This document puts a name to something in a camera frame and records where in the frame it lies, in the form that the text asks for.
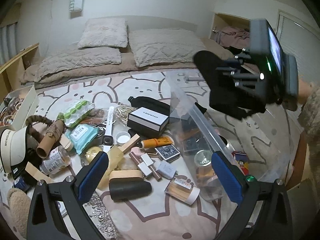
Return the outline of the brown braided headband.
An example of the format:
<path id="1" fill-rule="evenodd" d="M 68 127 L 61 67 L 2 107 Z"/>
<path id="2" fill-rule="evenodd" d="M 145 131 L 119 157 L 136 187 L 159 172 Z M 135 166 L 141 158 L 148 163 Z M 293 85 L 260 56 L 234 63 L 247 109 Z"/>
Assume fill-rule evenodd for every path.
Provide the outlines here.
<path id="1" fill-rule="evenodd" d="M 53 124 L 53 120 L 41 115 L 31 115 L 25 120 L 26 133 L 38 144 L 44 138 L 44 130 Z"/>

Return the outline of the black knit glove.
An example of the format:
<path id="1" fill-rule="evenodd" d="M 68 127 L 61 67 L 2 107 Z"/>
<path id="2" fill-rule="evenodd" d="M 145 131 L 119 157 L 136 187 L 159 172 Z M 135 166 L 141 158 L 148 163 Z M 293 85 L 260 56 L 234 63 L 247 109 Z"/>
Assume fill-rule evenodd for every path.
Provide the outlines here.
<path id="1" fill-rule="evenodd" d="M 238 120 L 266 111 L 266 87 L 259 75 L 244 73 L 236 60 L 202 50 L 193 63 L 210 88 L 209 106 Z"/>

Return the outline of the cardboard tube with twine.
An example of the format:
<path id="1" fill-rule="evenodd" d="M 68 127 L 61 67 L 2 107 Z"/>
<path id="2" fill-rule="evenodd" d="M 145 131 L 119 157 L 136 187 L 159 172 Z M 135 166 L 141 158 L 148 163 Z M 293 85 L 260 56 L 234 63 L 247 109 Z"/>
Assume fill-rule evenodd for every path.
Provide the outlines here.
<path id="1" fill-rule="evenodd" d="M 62 120 L 56 120 L 46 129 L 43 139 L 36 148 L 36 153 L 40 158 L 48 157 L 54 144 L 60 140 L 64 128 L 65 123 Z"/>

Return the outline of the folded beige blanket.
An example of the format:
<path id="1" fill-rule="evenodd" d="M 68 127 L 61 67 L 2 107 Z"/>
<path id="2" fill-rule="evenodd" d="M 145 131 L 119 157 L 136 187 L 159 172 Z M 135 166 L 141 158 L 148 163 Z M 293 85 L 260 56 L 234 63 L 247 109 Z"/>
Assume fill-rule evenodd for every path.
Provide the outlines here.
<path id="1" fill-rule="evenodd" d="M 39 64 L 34 83 L 47 83 L 73 76 L 89 76 L 89 68 L 121 64 L 117 48 L 96 47 L 56 51 Z"/>

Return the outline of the fuzzy beige slipper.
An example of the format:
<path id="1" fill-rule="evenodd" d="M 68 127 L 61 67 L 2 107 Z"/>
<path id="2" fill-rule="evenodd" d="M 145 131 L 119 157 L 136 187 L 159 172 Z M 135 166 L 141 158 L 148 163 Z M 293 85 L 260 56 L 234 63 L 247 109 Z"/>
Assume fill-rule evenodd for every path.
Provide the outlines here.
<path id="1" fill-rule="evenodd" d="M 26 239 L 31 199 L 22 190 L 12 188 L 8 191 L 7 201 L 14 226 L 20 235 Z"/>

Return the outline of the long wooden plank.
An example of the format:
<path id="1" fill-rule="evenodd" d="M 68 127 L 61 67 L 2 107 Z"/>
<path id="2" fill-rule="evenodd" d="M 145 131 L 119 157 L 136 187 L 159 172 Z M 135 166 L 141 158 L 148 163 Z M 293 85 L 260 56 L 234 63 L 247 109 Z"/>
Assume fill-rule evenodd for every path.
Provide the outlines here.
<path id="1" fill-rule="evenodd" d="M 36 168 L 32 163 L 27 162 L 25 171 L 30 174 L 37 181 L 44 180 L 47 184 L 55 183 L 52 178 L 48 177 L 42 173 L 38 168 Z"/>

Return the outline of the fluffy beige pillow left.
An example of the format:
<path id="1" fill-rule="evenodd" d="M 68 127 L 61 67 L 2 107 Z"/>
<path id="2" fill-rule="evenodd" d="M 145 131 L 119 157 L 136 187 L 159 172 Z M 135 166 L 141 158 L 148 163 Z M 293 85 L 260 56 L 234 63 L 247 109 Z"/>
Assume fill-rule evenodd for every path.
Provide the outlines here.
<path id="1" fill-rule="evenodd" d="M 85 24 L 78 49 L 95 47 L 126 48 L 127 22 L 124 18 L 91 18 Z"/>

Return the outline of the black foam roller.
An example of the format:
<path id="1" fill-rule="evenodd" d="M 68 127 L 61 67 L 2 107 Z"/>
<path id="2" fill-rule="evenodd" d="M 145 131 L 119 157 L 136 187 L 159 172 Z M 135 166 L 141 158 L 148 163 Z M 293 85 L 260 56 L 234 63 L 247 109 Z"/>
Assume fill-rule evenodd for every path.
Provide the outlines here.
<path id="1" fill-rule="evenodd" d="M 114 181 L 109 183 L 110 196 L 114 201 L 136 199 L 148 196 L 152 186 L 147 181 Z"/>

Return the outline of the orange hand cream tube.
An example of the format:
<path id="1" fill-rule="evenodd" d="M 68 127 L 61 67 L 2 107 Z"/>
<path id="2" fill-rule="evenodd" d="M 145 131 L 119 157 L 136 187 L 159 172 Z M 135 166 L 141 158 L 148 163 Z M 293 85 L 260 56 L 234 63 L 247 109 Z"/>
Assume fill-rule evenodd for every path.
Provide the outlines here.
<path id="1" fill-rule="evenodd" d="M 169 136 L 159 138 L 146 139 L 141 141 L 142 148 L 154 148 L 173 144 L 173 140 Z"/>

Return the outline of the glass ball yellow toy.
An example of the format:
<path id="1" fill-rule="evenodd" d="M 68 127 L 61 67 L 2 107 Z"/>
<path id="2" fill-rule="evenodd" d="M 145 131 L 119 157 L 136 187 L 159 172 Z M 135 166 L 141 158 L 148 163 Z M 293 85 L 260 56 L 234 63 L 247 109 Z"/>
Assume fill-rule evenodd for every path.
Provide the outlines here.
<path id="1" fill-rule="evenodd" d="M 213 177 L 215 172 L 212 168 L 212 151 L 200 150 L 194 156 L 194 163 L 196 165 L 197 180 L 205 180 Z"/>

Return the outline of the wooden low shelf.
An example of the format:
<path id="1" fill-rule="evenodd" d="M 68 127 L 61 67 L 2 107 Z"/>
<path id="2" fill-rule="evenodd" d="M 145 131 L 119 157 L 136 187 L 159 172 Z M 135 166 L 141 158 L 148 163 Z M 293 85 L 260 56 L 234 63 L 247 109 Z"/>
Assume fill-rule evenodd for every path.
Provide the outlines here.
<path id="1" fill-rule="evenodd" d="M 20 77 L 32 64 L 40 59 L 39 43 L 28 46 L 1 65 L 1 101 L 9 92 L 21 88 Z"/>

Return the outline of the bag of gold clips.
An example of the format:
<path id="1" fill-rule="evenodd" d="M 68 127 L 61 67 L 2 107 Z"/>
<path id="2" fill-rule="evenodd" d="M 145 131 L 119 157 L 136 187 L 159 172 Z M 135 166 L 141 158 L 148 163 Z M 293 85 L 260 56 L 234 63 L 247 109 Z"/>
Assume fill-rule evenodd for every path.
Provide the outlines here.
<path id="1" fill-rule="evenodd" d="M 135 111 L 136 109 L 136 107 L 131 107 L 129 105 L 120 105 L 115 109 L 114 113 L 116 119 L 120 121 L 122 124 L 126 125 L 129 119 L 129 114 Z"/>

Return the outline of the green dotted snack packet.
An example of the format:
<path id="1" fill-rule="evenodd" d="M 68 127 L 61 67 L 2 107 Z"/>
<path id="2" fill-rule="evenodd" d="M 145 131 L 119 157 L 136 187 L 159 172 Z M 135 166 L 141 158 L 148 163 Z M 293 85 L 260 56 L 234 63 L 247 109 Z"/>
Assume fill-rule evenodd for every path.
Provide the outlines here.
<path id="1" fill-rule="evenodd" d="M 61 111 L 57 115 L 57 120 L 64 122 L 67 128 L 74 128 L 79 124 L 91 110 L 95 108 L 95 104 L 87 100 L 77 101 L 72 103 L 70 107 Z"/>

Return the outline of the fluffy beige pillow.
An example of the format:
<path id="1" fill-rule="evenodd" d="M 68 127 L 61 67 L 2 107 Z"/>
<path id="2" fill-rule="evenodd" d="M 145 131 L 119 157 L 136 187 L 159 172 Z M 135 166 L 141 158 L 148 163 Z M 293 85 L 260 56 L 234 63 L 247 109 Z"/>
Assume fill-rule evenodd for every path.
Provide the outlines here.
<path id="1" fill-rule="evenodd" d="M 179 28 L 131 31 L 129 45 L 137 67 L 192 63 L 198 51 L 206 50 L 193 31 Z"/>
<path id="2" fill-rule="evenodd" d="M 85 24 L 78 49 L 95 47 L 126 48 L 127 22 L 124 18 L 91 18 Z"/>

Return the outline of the white black Chanel box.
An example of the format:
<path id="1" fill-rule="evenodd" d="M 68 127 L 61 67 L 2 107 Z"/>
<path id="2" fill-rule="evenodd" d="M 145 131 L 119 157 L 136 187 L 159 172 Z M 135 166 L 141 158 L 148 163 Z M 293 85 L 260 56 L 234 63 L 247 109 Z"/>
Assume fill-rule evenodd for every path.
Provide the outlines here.
<path id="1" fill-rule="evenodd" d="M 127 126 L 148 138 L 160 137 L 169 122 L 169 116 L 140 107 L 129 113 Z"/>

